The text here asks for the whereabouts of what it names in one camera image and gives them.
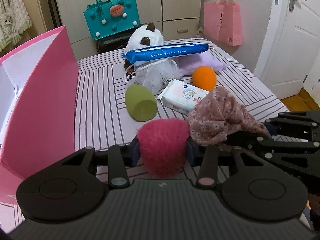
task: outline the orange ball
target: orange ball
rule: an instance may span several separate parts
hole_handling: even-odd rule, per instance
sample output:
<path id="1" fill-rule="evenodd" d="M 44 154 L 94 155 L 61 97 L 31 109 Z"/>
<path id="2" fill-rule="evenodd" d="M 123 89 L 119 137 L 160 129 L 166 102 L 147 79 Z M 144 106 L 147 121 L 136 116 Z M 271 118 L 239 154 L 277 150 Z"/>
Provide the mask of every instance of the orange ball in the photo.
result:
<path id="1" fill-rule="evenodd" d="M 194 71 L 192 81 L 194 86 L 211 91 L 217 85 L 217 76 L 212 68 L 201 66 Z"/>

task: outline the drawer handle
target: drawer handle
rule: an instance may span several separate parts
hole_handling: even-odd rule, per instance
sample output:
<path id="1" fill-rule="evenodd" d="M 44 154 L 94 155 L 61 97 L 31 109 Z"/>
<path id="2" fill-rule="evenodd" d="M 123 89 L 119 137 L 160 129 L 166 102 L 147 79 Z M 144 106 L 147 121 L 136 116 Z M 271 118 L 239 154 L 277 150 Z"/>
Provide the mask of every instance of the drawer handle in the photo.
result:
<path id="1" fill-rule="evenodd" d="M 178 30 L 177 30 L 177 33 L 178 33 L 178 34 L 181 34 L 181 33 L 187 33 L 187 32 L 188 32 L 188 29 L 181 30 L 181 31 L 178 31 Z"/>

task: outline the teal felt bag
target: teal felt bag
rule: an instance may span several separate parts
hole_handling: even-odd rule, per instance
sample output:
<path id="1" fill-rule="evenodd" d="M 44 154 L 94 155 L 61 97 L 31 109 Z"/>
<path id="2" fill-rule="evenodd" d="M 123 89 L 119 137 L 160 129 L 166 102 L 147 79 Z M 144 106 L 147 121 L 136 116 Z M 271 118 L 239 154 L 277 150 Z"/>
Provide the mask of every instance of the teal felt bag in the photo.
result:
<path id="1" fill-rule="evenodd" d="M 84 11 L 90 35 L 99 40 L 140 24 L 136 0 L 96 0 Z"/>

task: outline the green egg-shaped sponge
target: green egg-shaped sponge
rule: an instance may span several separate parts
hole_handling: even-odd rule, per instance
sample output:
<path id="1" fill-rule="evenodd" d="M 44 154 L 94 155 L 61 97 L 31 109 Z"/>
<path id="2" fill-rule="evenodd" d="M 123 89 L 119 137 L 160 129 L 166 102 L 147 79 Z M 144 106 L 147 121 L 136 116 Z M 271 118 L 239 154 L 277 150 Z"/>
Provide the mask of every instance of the green egg-shaped sponge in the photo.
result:
<path id="1" fill-rule="evenodd" d="M 139 122 L 148 121 L 157 114 L 157 101 L 144 86 L 134 84 L 128 87 L 124 102 L 131 117 Z"/>

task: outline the striped tablecloth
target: striped tablecloth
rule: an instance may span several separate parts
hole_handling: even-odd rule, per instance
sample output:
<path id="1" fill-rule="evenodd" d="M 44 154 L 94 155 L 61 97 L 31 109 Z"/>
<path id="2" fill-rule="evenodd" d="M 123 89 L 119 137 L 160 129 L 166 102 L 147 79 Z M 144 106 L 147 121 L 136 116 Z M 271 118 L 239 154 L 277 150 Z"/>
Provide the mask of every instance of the striped tablecloth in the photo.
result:
<path id="1" fill-rule="evenodd" d="M 206 43 L 209 51 L 227 69 L 217 73 L 218 86 L 224 86 L 244 104 L 256 120 L 264 121 L 277 116 L 278 112 L 288 111 L 281 101 L 249 70 L 236 61 L 228 53 L 212 42 L 194 38 L 165 43 Z M 124 104 L 124 49 L 99 54 L 78 62 L 79 78 L 76 94 L 75 118 L 75 148 L 79 150 L 85 146 L 94 146 L 96 150 L 107 149 L 118 143 L 129 143 L 144 123 L 134 121 L 128 114 Z M 186 83 L 192 83 L 191 77 L 182 78 Z M 158 112 L 155 119 L 185 116 L 162 106 L 158 100 Z M 294 138 L 279 136 L 281 141 L 296 141 Z M 198 168 L 185 164 L 176 178 L 196 180 Z M 151 178 L 145 170 L 143 161 L 138 166 L 127 168 L 132 182 L 135 178 Z M 218 168 L 218 180 L 224 182 L 229 176 L 228 168 Z M 108 180 L 108 167 L 98 167 L 97 177 L 101 181 Z M 17 205 L 0 203 L 0 227 L 10 232 L 24 220 Z"/>

